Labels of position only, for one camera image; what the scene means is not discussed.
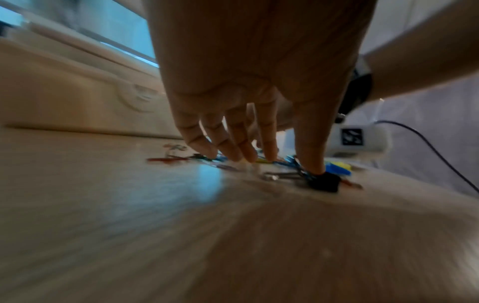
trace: black watch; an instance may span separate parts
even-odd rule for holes
[[[359,55],[351,81],[348,84],[343,101],[339,106],[335,123],[342,123],[353,109],[363,104],[369,96],[373,85],[371,69],[364,58]]]

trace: wood grain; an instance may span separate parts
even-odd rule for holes
[[[478,200],[147,164],[165,142],[0,130],[0,302],[478,301]]]

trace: cable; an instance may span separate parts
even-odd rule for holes
[[[425,138],[425,136],[423,136],[419,131],[417,131],[416,129],[412,128],[412,127],[409,127],[405,124],[402,124],[402,123],[399,123],[399,122],[395,122],[395,121],[389,121],[389,120],[378,120],[376,122],[374,122],[374,124],[381,124],[381,123],[387,123],[387,124],[394,124],[394,125],[397,125],[397,126],[401,126],[401,127],[404,127],[410,131],[412,131],[413,133],[415,133],[416,135],[418,135],[428,146],[429,148],[432,149],[432,151],[450,168],[452,169],[452,171],[454,171],[461,179],[463,179],[464,181],[466,181],[466,183],[468,183],[478,194],[479,194],[479,188],[474,185],[473,182],[469,181],[468,178],[466,178],[463,174],[461,174],[454,166],[451,165],[451,163],[449,163],[441,154],[440,152],[438,152],[438,150]]]

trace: palm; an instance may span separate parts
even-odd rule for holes
[[[265,155],[275,159],[277,100],[284,96],[293,102],[298,157],[321,173],[324,144],[374,4],[145,1],[172,113],[186,142],[210,157],[219,149],[232,160],[242,154],[254,161],[245,124],[246,104],[254,103]]]

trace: table surface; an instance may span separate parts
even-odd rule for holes
[[[0,130],[0,302],[479,301],[479,200],[146,163],[168,142]]]

